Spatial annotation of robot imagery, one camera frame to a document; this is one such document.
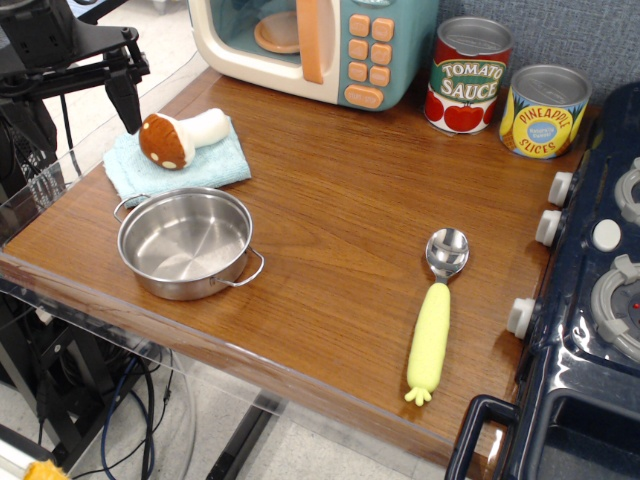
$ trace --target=pineapple slices can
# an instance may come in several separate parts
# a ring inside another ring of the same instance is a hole
[[[549,159],[570,150],[591,96],[591,82],[577,70],[531,65],[511,79],[500,140],[519,155]]]

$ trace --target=pot handle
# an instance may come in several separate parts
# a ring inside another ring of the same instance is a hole
[[[247,283],[251,282],[252,280],[255,280],[255,278],[260,275],[260,272],[262,272],[262,269],[264,268],[264,257],[262,255],[260,255],[256,250],[254,250],[254,248],[252,246],[247,247],[247,250],[251,250],[251,252],[260,259],[260,266],[258,267],[258,270],[255,271],[255,273],[253,275],[251,275],[249,278],[245,278],[244,280],[242,280],[241,282],[230,282],[228,280],[221,280],[219,278],[216,277],[211,277],[211,282],[220,282],[220,283],[224,283],[225,285],[229,285],[230,287],[242,287],[243,285],[246,285]]]
[[[122,222],[124,221],[122,218],[120,218],[120,217],[118,216],[118,212],[120,211],[120,209],[121,209],[122,207],[124,207],[124,204],[125,204],[125,203],[127,203],[127,202],[129,202],[129,201],[131,201],[131,200],[134,200],[134,199],[136,199],[136,198],[140,198],[140,197],[147,197],[147,198],[150,198],[150,195],[147,195],[146,193],[141,193],[141,194],[139,194],[139,195],[134,195],[133,197],[125,198],[123,201],[121,201],[121,202],[118,204],[118,206],[117,206],[117,207],[115,208],[115,210],[113,211],[113,216],[116,218],[116,220],[118,220],[118,222],[119,222],[119,223],[122,223]]]

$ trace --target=white knob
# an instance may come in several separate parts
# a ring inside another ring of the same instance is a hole
[[[571,186],[571,179],[573,174],[570,172],[558,172],[551,184],[551,190],[549,190],[549,202],[562,207],[564,201],[567,199],[567,193],[569,193],[569,187]]]
[[[560,225],[561,215],[562,212],[560,210],[545,210],[542,213],[542,218],[536,231],[536,241],[547,247],[551,246],[558,231],[558,225]]]
[[[507,330],[517,338],[523,339],[529,328],[529,322],[533,316],[533,307],[536,301],[533,298],[516,298],[509,313]]]
[[[593,229],[593,244],[601,252],[611,252],[620,243],[622,231],[620,226],[613,220],[601,220]]]

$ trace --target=microwave button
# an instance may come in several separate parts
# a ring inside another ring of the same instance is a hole
[[[390,18],[376,18],[373,21],[371,36],[379,42],[390,42],[393,38],[395,23]]]
[[[369,35],[371,19],[366,15],[351,15],[349,18],[349,33],[354,37],[366,37]]]
[[[386,87],[391,80],[391,70],[387,67],[374,65],[369,72],[369,81],[377,87]]]
[[[349,78],[356,82],[364,82],[367,80],[367,64],[361,62],[349,63]]]
[[[349,56],[356,60],[366,60],[369,56],[369,44],[365,40],[349,40]]]
[[[378,65],[389,65],[392,50],[391,45],[374,43],[371,47],[371,61]]]
[[[363,85],[349,85],[344,90],[344,98],[353,105],[364,108],[378,108],[384,100],[384,94],[377,88]]]

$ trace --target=metal pot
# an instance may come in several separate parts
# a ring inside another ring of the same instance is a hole
[[[154,295],[196,300],[228,286],[246,285],[264,268],[264,257],[249,246],[251,215],[234,196],[206,187],[172,190],[145,200],[123,221],[118,212],[133,198],[120,202],[113,212],[122,223],[118,251]],[[249,252],[260,258],[260,266],[235,283]]]

